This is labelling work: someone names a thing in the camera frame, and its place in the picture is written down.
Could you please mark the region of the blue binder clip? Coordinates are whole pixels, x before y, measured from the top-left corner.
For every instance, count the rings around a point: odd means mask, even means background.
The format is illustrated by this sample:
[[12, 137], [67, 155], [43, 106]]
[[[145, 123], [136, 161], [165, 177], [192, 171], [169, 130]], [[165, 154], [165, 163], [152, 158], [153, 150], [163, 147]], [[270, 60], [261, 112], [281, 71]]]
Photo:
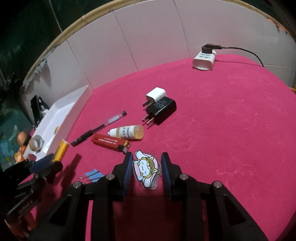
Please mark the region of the blue binder clip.
[[83, 176], [79, 177], [79, 181], [81, 181], [83, 184], [87, 184], [90, 182], [95, 183], [103, 176], [104, 175], [97, 169], [93, 169], [92, 171], [86, 172]]

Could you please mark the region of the cartoon character sticker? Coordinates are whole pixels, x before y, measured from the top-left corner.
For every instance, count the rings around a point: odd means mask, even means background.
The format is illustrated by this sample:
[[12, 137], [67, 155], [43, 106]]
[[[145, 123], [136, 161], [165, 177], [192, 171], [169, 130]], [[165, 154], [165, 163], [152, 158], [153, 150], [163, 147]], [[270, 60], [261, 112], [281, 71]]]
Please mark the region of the cartoon character sticker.
[[161, 165], [152, 154], [136, 151], [132, 162], [133, 173], [137, 182], [146, 190], [155, 190], [162, 174]]

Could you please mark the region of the white cardboard tray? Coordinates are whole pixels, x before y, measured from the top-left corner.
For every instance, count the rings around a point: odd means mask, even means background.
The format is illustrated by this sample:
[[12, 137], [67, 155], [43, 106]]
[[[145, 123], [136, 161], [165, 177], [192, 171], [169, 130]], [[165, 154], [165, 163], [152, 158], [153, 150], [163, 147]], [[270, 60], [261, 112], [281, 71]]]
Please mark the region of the white cardboard tray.
[[33, 154], [38, 161], [48, 154], [55, 153], [60, 142], [67, 140], [91, 95], [91, 87], [85, 85], [54, 102], [33, 134], [33, 136], [40, 136], [44, 141], [42, 149], [34, 152], [28, 146], [23, 157], [27, 159], [30, 154]]

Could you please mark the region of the black smartphone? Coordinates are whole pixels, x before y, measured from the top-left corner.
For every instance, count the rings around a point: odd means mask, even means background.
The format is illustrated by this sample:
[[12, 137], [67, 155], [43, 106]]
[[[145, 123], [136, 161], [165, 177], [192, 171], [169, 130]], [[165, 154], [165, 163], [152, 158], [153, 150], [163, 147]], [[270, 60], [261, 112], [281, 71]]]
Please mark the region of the black smartphone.
[[35, 125], [38, 126], [40, 121], [43, 118], [42, 109], [41, 109], [42, 102], [41, 102], [40, 98], [37, 95], [35, 95], [31, 99], [30, 103], [31, 103], [31, 109], [32, 109]]

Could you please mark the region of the bamboo rim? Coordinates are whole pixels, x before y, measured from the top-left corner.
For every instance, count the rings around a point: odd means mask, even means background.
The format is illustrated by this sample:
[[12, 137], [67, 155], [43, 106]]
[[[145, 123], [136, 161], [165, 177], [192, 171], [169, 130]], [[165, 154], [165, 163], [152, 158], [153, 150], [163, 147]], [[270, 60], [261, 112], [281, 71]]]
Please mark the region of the bamboo rim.
[[[49, 45], [48, 47], [42, 52], [42, 54], [38, 57], [38, 59], [35, 61], [35, 63], [32, 65], [30, 70], [27, 72], [27, 75], [25, 76], [21, 92], [25, 92], [27, 88], [29, 87], [29, 84], [31, 81], [33, 81], [36, 73], [41, 71], [39, 66], [43, 66], [45, 64], [45, 60], [58, 46], [60, 46], [63, 42], [65, 42], [69, 37], [71, 37], [74, 33], [76, 33], [78, 30], [83, 28], [84, 26], [88, 25], [89, 23], [95, 21], [96, 19], [100, 18], [101, 16], [104, 16], [108, 13], [111, 13], [112, 11], [124, 8], [126, 6], [131, 6], [133, 4], [137, 4], [140, 1], [110, 1], [106, 4], [103, 4], [102, 6], [99, 6], [87, 14], [81, 16], [78, 20], [74, 21], [69, 27], [67, 27], [65, 30], [63, 30]], [[263, 18], [269, 20], [275, 26], [278, 30], [284, 31], [287, 35], [289, 35], [291, 38], [295, 39], [295, 30], [291, 29], [290, 26], [287, 28], [281, 24], [278, 20], [270, 16], [269, 14], [263, 12], [262, 10], [256, 8], [255, 6], [248, 4], [244, 1], [227, 1], [229, 4], [234, 4], [237, 6], [241, 6], [244, 9], [248, 9], [253, 13], [257, 13]]]

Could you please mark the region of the peeled tangerine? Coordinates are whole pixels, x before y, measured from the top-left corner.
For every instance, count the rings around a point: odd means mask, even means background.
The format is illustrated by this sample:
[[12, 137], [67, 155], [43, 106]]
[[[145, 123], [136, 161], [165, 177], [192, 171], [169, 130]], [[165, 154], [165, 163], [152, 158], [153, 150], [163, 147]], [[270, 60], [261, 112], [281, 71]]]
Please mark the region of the peeled tangerine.
[[20, 151], [18, 151], [14, 154], [14, 158], [17, 163], [25, 160], [25, 158], [23, 157], [23, 154]]

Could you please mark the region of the white usb charger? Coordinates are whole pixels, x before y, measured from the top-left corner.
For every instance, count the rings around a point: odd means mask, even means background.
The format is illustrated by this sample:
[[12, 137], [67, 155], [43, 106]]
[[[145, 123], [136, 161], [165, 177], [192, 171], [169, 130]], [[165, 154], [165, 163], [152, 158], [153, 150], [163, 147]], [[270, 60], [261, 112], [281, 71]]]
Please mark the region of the white usb charger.
[[148, 106], [149, 104], [159, 101], [163, 97], [167, 97], [166, 91], [163, 88], [155, 87], [145, 95], [146, 101], [142, 104], [142, 106]]

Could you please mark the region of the red lighter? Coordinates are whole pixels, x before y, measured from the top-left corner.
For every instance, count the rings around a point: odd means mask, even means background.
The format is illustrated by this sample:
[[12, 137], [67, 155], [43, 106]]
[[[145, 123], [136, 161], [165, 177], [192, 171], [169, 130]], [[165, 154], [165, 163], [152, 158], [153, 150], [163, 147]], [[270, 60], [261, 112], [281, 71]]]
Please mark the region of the red lighter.
[[95, 133], [91, 139], [93, 144], [113, 150], [125, 153], [130, 148], [130, 143], [127, 140], [121, 138], [110, 137], [106, 135], [102, 135], [99, 133]]

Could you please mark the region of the red apple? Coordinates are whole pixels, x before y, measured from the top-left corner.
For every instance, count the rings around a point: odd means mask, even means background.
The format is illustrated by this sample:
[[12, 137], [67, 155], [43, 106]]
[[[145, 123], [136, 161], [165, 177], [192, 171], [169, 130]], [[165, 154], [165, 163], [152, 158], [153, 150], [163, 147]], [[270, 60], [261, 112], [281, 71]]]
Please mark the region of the red apple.
[[25, 132], [20, 132], [16, 138], [16, 141], [18, 145], [21, 147], [21, 146], [27, 145], [27, 139], [28, 139], [28, 134]]

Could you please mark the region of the black gel pen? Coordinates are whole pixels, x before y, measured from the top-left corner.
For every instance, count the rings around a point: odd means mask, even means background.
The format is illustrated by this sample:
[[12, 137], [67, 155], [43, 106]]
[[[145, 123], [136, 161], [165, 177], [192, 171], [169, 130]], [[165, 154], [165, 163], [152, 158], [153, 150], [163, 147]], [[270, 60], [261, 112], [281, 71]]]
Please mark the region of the black gel pen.
[[102, 125], [94, 128], [94, 129], [88, 130], [87, 132], [85, 132], [84, 134], [82, 134], [81, 136], [79, 136], [76, 140], [72, 141], [71, 142], [71, 146], [75, 147], [75, 146], [81, 144], [82, 142], [84, 142], [85, 140], [87, 140], [89, 137], [91, 137], [93, 134], [95, 134], [98, 131], [102, 130], [106, 126], [108, 126], [108, 125], [116, 122], [117, 120], [120, 120], [122, 117], [124, 117], [126, 115], [127, 115], [126, 111], [122, 111], [120, 114], [117, 114], [117, 115], [111, 117], [110, 119], [108, 119]]

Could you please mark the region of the brown tape roll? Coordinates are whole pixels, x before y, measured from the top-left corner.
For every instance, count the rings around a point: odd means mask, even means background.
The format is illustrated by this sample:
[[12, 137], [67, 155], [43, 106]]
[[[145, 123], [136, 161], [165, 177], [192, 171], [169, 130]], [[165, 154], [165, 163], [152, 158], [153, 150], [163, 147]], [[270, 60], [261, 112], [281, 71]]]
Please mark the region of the brown tape roll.
[[40, 135], [35, 135], [29, 140], [29, 148], [32, 152], [39, 152], [44, 145], [44, 140]]

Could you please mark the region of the black cat phone stand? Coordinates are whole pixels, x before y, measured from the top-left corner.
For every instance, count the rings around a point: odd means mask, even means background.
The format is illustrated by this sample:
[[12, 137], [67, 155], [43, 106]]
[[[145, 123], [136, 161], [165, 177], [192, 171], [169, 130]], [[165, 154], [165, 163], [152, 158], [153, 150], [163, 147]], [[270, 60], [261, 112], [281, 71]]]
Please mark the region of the black cat phone stand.
[[[41, 109], [42, 109], [42, 116], [44, 117], [46, 115], [46, 113], [48, 112], [48, 110], [50, 109], [49, 106], [46, 104], [46, 102], [43, 101], [43, 99], [38, 96], [42, 102], [41, 104]], [[33, 129], [35, 130], [38, 126], [36, 126], [35, 124], [33, 124]]]

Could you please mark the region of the small dropper bottle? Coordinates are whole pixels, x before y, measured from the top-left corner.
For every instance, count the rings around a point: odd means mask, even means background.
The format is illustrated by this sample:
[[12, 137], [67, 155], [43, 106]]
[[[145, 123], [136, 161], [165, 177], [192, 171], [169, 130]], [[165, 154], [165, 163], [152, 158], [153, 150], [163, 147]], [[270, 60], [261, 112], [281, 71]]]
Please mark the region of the small dropper bottle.
[[141, 125], [120, 126], [110, 129], [107, 134], [125, 140], [141, 140], [144, 137], [144, 128]]

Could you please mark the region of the black usb charger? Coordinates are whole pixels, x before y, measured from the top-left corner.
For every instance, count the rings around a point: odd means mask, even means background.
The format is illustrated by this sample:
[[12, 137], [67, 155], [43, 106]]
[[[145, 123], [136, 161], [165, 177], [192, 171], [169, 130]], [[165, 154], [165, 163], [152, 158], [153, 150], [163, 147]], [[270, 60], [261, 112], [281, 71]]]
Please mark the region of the black usb charger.
[[171, 116], [177, 110], [176, 102], [169, 97], [162, 97], [155, 103], [146, 107], [146, 116], [142, 118], [142, 122], [146, 125], [160, 125], [169, 116]]

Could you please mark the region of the yellow lighter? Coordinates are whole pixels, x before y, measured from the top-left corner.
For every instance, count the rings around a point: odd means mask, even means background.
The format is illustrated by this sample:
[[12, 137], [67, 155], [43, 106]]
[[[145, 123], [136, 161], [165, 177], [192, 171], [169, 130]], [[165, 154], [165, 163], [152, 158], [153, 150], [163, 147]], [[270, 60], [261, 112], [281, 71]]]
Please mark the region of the yellow lighter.
[[51, 162], [52, 163], [53, 162], [61, 162], [68, 147], [69, 147], [69, 143], [67, 141], [65, 141], [64, 139], [62, 139], [56, 149], [55, 154], [53, 155]]

